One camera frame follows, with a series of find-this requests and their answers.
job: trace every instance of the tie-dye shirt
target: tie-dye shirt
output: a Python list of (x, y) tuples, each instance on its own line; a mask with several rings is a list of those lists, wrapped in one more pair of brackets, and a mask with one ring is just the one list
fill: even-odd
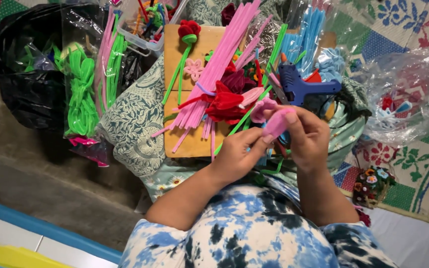
[(273, 188), (231, 186), (188, 231), (140, 220), (119, 267), (396, 267), (362, 222), (318, 228), (296, 211)]

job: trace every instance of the glue gun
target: glue gun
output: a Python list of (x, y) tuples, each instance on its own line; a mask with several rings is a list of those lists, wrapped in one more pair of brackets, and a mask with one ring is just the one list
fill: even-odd
[(342, 89), (342, 85), (337, 80), (321, 83), (304, 81), (292, 63), (280, 65), (278, 71), (287, 101), (294, 106), (302, 106), (306, 95), (333, 95)]

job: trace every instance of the black plastic bag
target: black plastic bag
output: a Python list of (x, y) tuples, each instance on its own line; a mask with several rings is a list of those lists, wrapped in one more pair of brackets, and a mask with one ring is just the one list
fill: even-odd
[(58, 70), (15, 70), (15, 55), (32, 42), (42, 50), (48, 40), (62, 46), (60, 4), (41, 4), (9, 15), (0, 23), (0, 93), (21, 125), (64, 130), (64, 74)]

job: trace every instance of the clear plastic box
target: clear plastic box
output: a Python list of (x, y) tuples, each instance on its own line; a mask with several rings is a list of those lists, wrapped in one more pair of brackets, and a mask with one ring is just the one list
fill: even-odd
[[(162, 37), (160, 40), (158, 40), (158, 43), (150, 43), (135, 34), (132, 34), (132, 29), (128, 27), (126, 24), (127, 20), (136, 20), (138, 15), (138, 8), (140, 7), (138, 0), (122, 0), (123, 2), (117, 6), (117, 9), (122, 11), (122, 17), (119, 20), (119, 24), (117, 25), (117, 31), (125, 36), (125, 40), (127, 42), (141, 48), (149, 50), (151, 53), (153, 53), (156, 56), (159, 56), (163, 52), (163, 44), (164, 44), (164, 34), (162, 34)], [(159, 0), (159, 3), (166, 3), (170, 4), (172, 7), (176, 6), (177, 0)], [(186, 7), (186, 4), (188, 3), (188, 0), (180, 0), (180, 5), (178, 6), (178, 9), (175, 11), (175, 14), (173, 15), (172, 19), (170, 20), (169, 24), (179, 24), (181, 21), (182, 13)]]

